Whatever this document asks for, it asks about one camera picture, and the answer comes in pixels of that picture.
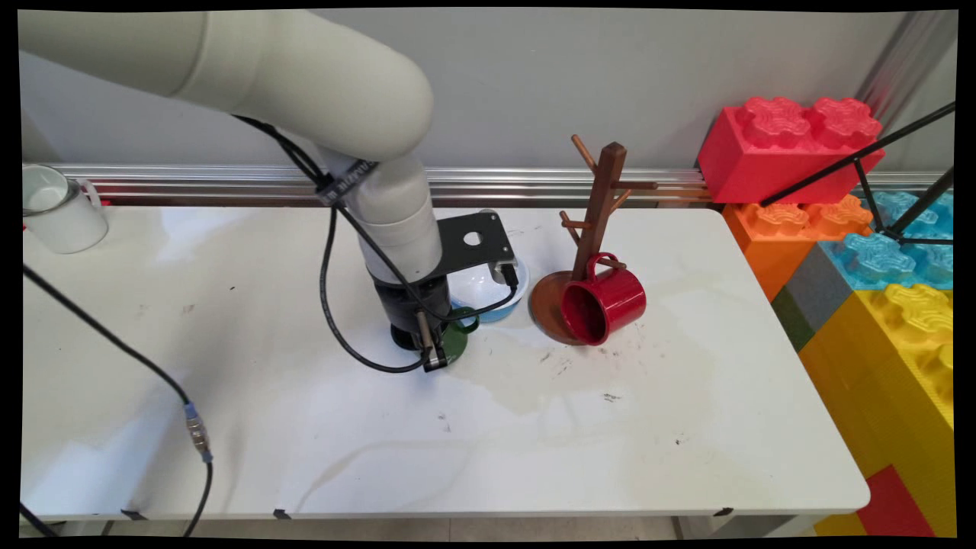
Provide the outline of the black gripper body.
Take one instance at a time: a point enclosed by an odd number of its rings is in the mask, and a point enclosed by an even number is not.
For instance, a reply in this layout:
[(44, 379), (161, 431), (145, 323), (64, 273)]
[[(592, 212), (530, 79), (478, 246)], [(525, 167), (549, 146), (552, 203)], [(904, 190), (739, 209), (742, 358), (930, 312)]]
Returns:
[[(414, 338), (419, 338), (417, 310), (421, 309), (421, 306), (415, 302), (407, 288), (399, 284), (388, 284), (377, 278), (373, 278), (373, 282), (391, 325), (410, 333)], [(422, 302), (438, 315), (449, 316), (452, 313), (447, 277), (426, 279), (421, 284), (411, 284), (410, 287), (415, 289)]]

